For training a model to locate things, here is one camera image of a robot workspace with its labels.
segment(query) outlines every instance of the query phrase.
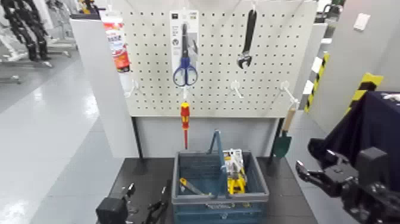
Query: screwdriver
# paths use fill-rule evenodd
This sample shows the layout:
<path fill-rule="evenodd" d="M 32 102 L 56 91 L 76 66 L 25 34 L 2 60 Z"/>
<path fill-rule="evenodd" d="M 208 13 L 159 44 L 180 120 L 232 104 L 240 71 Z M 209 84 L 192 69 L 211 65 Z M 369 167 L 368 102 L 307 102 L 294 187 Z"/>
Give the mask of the screwdriver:
<path fill-rule="evenodd" d="M 188 129 L 189 129 L 189 103 L 183 102 L 180 105 L 180 116 L 182 118 L 182 129 L 185 135 L 185 149 L 188 148 Z"/>

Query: blue plastic basket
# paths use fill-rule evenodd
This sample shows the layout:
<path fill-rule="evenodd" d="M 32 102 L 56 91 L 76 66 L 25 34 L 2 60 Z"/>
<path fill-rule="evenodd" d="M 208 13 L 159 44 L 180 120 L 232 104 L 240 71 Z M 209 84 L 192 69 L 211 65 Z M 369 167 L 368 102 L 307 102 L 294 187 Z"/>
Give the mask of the blue plastic basket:
<path fill-rule="evenodd" d="M 213 153 L 217 142 L 218 153 Z M 174 222 L 184 223 L 260 223 L 269 191 L 257 159 L 243 152 L 248 182 L 245 194 L 230 195 L 220 132 L 215 131 L 207 153 L 182 151 L 174 161 L 172 205 Z M 180 178 L 187 179 L 205 195 L 180 191 Z"/>

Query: pegboard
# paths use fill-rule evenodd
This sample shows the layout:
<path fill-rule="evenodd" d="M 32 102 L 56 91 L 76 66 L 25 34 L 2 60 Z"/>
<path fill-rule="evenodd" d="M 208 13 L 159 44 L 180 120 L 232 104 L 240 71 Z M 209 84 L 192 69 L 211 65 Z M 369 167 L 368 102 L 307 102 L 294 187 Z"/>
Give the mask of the pegboard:
<path fill-rule="evenodd" d="M 170 10 L 180 1 L 114 1 L 121 11 L 133 80 L 139 84 L 127 105 L 131 116 L 180 116 L 182 88 L 172 81 Z M 280 90 L 289 81 L 293 91 L 311 34 L 315 1 L 258 1 L 250 54 L 252 64 L 236 63 L 243 50 L 251 1 L 190 1 L 199 11 L 198 81 L 188 89 L 190 115 L 195 117 L 284 117 L 290 99 Z M 230 84 L 237 80 L 244 98 Z"/>

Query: dark tablecloth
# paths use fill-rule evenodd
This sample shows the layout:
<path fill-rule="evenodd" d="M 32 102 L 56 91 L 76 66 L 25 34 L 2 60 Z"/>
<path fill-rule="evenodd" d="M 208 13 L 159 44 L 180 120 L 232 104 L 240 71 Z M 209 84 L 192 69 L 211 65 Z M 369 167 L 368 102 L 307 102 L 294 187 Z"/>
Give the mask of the dark tablecloth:
<path fill-rule="evenodd" d="M 366 92 L 312 154 L 318 158 L 330 149 L 354 165 L 361 150 L 377 147 L 389 155 L 390 188 L 400 191 L 400 102 L 383 99 L 382 93 Z"/>

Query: green shovel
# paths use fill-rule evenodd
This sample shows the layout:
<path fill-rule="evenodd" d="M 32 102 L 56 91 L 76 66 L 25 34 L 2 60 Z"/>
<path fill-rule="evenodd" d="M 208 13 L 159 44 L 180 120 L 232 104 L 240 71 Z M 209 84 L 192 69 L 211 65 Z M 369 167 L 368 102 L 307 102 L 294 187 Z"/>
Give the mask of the green shovel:
<path fill-rule="evenodd" d="M 273 153 L 276 157 L 282 158 L 288 153 L 290 142 L 292 141 L 292 137 L 288 136 L 288 130 L 290 124 L 292 123 L 293 116 L 295 115 L 296 109 L 291 108 L 287 112 L 287 116 L 285 118 L 285 124 L 282 127 L 282 135 L 275 139 L 273 144 Z"/>

